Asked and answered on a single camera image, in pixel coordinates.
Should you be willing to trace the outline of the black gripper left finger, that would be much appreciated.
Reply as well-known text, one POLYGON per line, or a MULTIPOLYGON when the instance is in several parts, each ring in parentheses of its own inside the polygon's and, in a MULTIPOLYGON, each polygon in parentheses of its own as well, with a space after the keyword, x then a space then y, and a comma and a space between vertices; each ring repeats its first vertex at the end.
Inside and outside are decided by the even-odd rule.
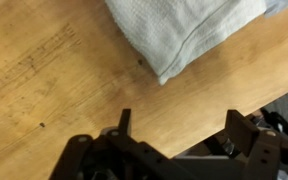
POLYGON ((170 161, 147 143, 130 137, 131 110, 123 109, 116 128, 96 139, 71 137, 50 180, 170 180, 170 161))

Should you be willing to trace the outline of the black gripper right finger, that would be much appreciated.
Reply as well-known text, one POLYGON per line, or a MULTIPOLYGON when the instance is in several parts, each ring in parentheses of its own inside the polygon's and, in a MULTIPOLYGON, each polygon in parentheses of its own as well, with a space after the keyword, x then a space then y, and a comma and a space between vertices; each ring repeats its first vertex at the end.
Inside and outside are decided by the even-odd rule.
POLYGON ((280 164, 288 165, 288 138, 254 125, 237 110, 228 110, 225 131, 248 158, 243 180, 276 180, 280 164))

